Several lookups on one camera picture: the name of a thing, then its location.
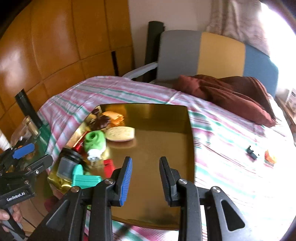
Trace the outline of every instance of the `metal bolt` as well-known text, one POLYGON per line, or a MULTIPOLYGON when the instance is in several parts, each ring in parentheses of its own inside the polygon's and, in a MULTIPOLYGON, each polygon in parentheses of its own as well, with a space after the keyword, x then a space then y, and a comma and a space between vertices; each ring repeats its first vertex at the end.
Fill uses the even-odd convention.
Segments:
POLYGON ((178 182, 183 185, 187 184, 187 180, 184 178, 179 179, 178 182))
POLYGON ((221 189, 219 187, 212 187, 213 192, 219 193, 221 192, 221 189))
POLYGON ((104 182, 105 182, 107 185, 111 185, 114 181, 113 181, 113 179, 111 179, 111 178, 107 178, 107 179, 104 180, 104 182))
POLYGON ((74 187, 72 187, 71 188, 71 192, 78 192, 80 190, 80 187, 78 187, 78 186, 74 186, 74 187))

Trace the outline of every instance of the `white wall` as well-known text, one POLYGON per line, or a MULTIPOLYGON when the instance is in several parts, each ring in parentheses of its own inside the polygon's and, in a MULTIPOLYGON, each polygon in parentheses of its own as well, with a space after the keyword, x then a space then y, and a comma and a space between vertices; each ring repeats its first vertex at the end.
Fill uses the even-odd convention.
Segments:
POLYGON ((204 30, 210 22, 211 0, 129 0, 136 68, 144 65, 149 21, 166 30, 204 30))

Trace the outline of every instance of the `teal plastic clip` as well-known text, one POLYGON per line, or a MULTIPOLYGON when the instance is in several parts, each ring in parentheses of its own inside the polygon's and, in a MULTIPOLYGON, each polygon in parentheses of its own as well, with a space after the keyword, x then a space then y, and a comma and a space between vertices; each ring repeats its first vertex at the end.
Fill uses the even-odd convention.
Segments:
POLYGON ((76 165, 73 170, 72 187, 79 186, 82 189, 90 188, 102 181, 101 176, 88 176, 83 174, 82 165, 76 165))

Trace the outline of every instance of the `striped bedsheet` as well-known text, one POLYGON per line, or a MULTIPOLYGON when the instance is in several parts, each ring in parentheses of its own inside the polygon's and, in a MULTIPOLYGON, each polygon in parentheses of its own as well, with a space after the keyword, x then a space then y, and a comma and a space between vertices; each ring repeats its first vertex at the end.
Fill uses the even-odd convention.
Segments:
MULTIPOLYGON (((278 124, 267 128, 251 123, 210 102, 166 87, 122 77, 89 78, 53 96, 39 110, 51 127, 47 153, 56 160, 84 118, 100 104, 160 103, 188 108, 195 151, 195 185, 219 186, 242 211, 262 240, 280 240, 296 215, 295 146, 283 112, 270 99, 278 124), (248 146, 277 156, 274 167, 264 155, 252 162, 248 146)), ((89 213, 86 230, 88 233, 89 213)), ((203 219, 203 237, 206 224, 203 219)), ((117 240, 177 240, 177 231, 163 231, 113 222, 117 240)))

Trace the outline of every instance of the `beige curtain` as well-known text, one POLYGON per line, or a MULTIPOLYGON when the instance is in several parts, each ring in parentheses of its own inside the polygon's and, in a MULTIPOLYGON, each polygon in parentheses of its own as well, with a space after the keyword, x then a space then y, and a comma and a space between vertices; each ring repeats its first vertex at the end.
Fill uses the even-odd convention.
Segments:
POLYGON ((249 44, 269 56, 259 0, 212 0, 207 31, 249 44))

